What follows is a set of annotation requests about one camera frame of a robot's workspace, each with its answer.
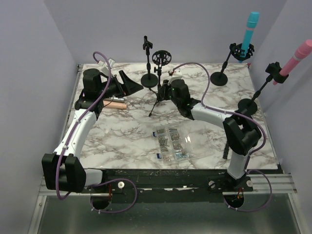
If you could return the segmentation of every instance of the pink cap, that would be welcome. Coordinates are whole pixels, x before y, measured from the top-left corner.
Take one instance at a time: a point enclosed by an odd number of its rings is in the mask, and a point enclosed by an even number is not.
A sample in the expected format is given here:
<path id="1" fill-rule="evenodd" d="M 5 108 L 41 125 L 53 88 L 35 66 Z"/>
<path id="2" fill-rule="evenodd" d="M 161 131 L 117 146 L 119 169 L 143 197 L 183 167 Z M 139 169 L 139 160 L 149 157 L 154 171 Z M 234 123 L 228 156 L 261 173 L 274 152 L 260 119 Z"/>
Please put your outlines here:
<path id="1" fill-rule="evenodd" d="M 292 69 L 297 66 L 297 64 L 308 56 L 312 52 L 312 40 L 306 40 L 302 43 L 294 53 L 294 56 L 286 63 L 283 69 L 279 72 L 282 76 L 287 76 Z"/>
<path id="2" fill-rule="evenodd" d="M 306 40 L 304 43 L 302 43 L 294 53 L 294 55 L 298 59 L 304 59 L 306 56 L 308 56 L 312 52 L 312 40 Z"/>

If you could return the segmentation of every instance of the metal frame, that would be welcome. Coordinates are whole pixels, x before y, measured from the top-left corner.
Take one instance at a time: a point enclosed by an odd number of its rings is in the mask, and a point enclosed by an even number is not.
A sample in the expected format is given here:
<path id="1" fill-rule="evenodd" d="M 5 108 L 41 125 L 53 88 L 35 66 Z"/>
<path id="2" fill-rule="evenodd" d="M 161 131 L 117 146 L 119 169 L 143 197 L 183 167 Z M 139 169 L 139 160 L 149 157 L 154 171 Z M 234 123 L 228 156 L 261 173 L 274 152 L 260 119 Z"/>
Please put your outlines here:
<path id="1" fill-rule="evenodd" d="M 28 234 L 38 233 L 46 199 L 47 196 L 38 196 L 30 227 L 28 229 Z"/>
<path id="2" fill-rule="evenodd" d="M 77 90 L 78 83 L 80 80 L 82 69 L 83 69 L 83 65 L 79 64 L 78 65 L 78 73 L 77 73 L 76 82 L 75 82 L 75 87 L 74 87 L 74 90 L 72 93 L 71 103 L 70 103 L 69 108 L 68 108 L 67 119 L 66 119 L 66 122 L 64 124 L 62 134 L 60 136 L 60 141 L 62 140 L 62 138 L 65 134 L 65 130 L 66 130 L 67 123 L 68 123 L 68 120 L 70 117 L 70 111 L 71 111 L 72 104 L 73 104 L 73 101 L 75 98 L 75 94 L 76 94 L 76 90 Z M 275 148 L 273 145 L 273 141 L 271 138 L 271 134 L 270 134 L 270 131 L 269 131 L 266 119 L 265 119 L 265 114 L 262 111 L 261 105 L 259 105 L 259 107 L 260 107 L 261 114 L 264 117 L 263 119 L 264 119 L 264 123 L 265 123 L 266 129 L 267 129 L 268 137 L 269 137 L 271 145 L 272 145 L 274 157 L 277 158 Z M 269 187 L 267 185 L 267 181 L 262 175 L 249 175 L 249 176 L 253 182 L 254 191 L 253 192 L 245 192 L 245 194 L 267 194 L 267 193 L 269 193 Z M 306 219 L 305 219 L 303 212 L 302 212 L 302 209 L 300 207 L 300 202 L 299 202 L 299 199 L 297 196 L 297 190 L 295 188 L 292 176 L 290 174 L 287 174 L 287 175 L 286 174 L 268 174 L 267 177 L 269 178 L 270 182 L 272 183 L 272 188 L 273 188 L 274 194 L 288 194 L 289 195 L 292 210 L 293 210 L 293 213 L 295 216 L 295 220 L 297 221 L 297 224 L 299 226 L 300 232 L 302 234 L 310 234 L 309 227 L 307 225 Z M 185 188 L 185 187 L 181 188 L 181 190 L 185 190 L 185 189 L 192 189 L 192 188 Z M 230 192 L 224 192 L 223 193 L 223 195 L 232 195 L 232 194 L 233 193 L 230 193 Z M 106 194 L 106 193 L 100 193 L 100 194 L 71 193 L 70 196 L 76 196 L 76 195 L 108 196 L 109 194 Z M 40 185 L 39 195 L 37 198 L 37 202 L 36 202 L 36 206 L 35 206 L 35 210 L 33 213 L 33 217 L 31 220 L 31 224 L 30 224 L 28 234 L 38 233 L 40 221 L 41 221 L 41 217 L 42 217 L 42 214 L 44 211 L 44 206 L 45 206 L 47 196 L 56 196 L 56 193 L 55 193 L 55 191 L 51 191 L 51 190 L 48 190 L 46 188 L 45 181 L 43 179 L 42 183 Z"/>
<path id="3" fill-rule="evenodd" d="M 68 110 L 67 110 L 66 122 L 65 122 L 65 124 L 63 126 L 63 130 L 62 130 L 62 133 L 60 135 L 59 142 L 62 141 L 62 139 L 63 139 L 63 137 L 65 135 L 67 123 L 68 123 L 69 116 L 70 116 L 70 111 L 71 111 L 71 108 L 72 108 L 72 105 L 73 105 L 73 102 L 74 102 L 76 90 L 77 90 L 78 83 L 79 83 L 80 76 L 81 76 L 81 72 L 82 72 L 82 69 L 83 69 L 83 64 L 78 64 L 77 67 L 78 67 L 78 70 L 77 70 L 77 75 L 76 75 L 76 80 L 75 80 L 75 86 L 74 86 L 74 89 L 73 89 L 73 92 L 72 92 L 72 95 L 71 95 L 71 102 L 70 102 Z M 40 188 L 42 187 L 43 183 L 45 184 L 44 178 L 41 181 Z M 30 226 L 29 226 L 29 229 L 28 229 L 28 234 L 36 234 L 36 233 L 38 233 L 39 225 L 40 225 L 40 221 L 41 221 L 41 217 L 42 217 L 42 213 L 43 213 L 43 210 L 44 210 L 44 205 L 45 205 L 46 199 L 47 199 L 47 196 L 46 195 L 42 195 L 40 193 L 40 190 L 39 190 L 39 194 L 38 194 L 36 206 L 35 206 L 35 209 L 34 209 L 33 217 L 31 219 Z"/>

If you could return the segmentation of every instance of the tripod stand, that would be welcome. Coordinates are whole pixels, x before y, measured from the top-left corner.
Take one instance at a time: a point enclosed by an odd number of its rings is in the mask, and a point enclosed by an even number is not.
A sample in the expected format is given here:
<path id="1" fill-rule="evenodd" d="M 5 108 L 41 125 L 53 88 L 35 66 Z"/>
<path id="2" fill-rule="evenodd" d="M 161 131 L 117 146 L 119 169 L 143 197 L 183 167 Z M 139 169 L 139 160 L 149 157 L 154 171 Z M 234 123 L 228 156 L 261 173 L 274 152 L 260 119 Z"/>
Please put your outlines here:
<path id="1" fill-rule="evenodd" d="M 169 64 L 171 62 L 171 54 L 168 51 L 165 50 L 159 50 L 156 51 L 153 56 L 152 56 L 152 60 L 153 63 L 156 64 L 158 67 L 154 67 L 154 72 L 157 72 L 158 75 L 158 85 L 157 85 L 157 90 L 158 92 L 155 92 L 154 90 L 152 90 L 151 88 L 149 88 L 150 91 L 152 91 L 154 94 L 156 94 L 156 101 L 153 105 L 153 108 L 151 110 L 151 112 L 149 113 L 149 117 L 152 115 L 152 112 L 155 108 L 155 106 L 157 105 L 157 103 L 164 101 L 164 100 L 169 100 L 169 85 L 168 85 L 168 80 L 165 79 L 163 81 L 163 84 L 160 84 L 160 77 L 161 77 L 161 68 L 167 64 Z"/>

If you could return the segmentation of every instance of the round stand base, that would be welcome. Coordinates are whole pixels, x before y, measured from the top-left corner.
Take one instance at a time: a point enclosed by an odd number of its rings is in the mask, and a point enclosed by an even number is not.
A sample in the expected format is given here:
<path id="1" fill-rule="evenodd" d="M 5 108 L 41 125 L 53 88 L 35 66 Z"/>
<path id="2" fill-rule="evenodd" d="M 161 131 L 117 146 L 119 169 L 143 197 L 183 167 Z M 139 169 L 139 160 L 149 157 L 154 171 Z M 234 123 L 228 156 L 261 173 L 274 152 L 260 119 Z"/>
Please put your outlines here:
<path id="1" fill-rule="evenodd" d="M 249 115 L 254 115 L 257 110 L 258 110 L 258 106 L 257 104 L 253 101 L 248 107 L 247 105 L 249 104 L 251 100 L 249 98 L 244 98 L 241 101 L 238 102 L 238 109 L 242 109 L 242 108 L 247 108 L 247 113 Z"/>
<path id="2" fill-rule="evenodd" d="M 158 77 L 154 74 L 150 74 L 148 77 L 148 74 L 145 74 L 141 78 L 141 84 L 145 88 L 154 88 L 158 84 Z"/>
<path id="3" fill-rule="evenodd" d="M 228 77 L 224 73 L 214 72 L 210 76 L 210 81 L 216 86 L 224 86 L 228 82 Z"/>

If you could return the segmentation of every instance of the black metal bar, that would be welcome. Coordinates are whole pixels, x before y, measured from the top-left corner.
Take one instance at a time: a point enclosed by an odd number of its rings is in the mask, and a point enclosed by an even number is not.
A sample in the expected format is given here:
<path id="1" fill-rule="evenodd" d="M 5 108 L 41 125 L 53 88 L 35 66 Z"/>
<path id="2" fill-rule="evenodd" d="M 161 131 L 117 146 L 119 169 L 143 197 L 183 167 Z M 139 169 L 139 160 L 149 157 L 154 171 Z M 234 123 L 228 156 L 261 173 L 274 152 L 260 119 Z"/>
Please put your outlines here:
<path id="1" fill-rule="evenodd" d="M 225 68 L 227 67 L 228 61 L 229 61 L 229 59 L 230 59 L 231 54 L 232 54 L 232 52 L 230 51 L 229 54 L 228 54 L 228 57 L 226 58 L 226 60 L 225 60 L 224 63 L 222 64 L 222 69 L 221 69 L 221 72 L 220 72 L 220 76 L 221 76 L 221 74 L 224 72 Z"/>

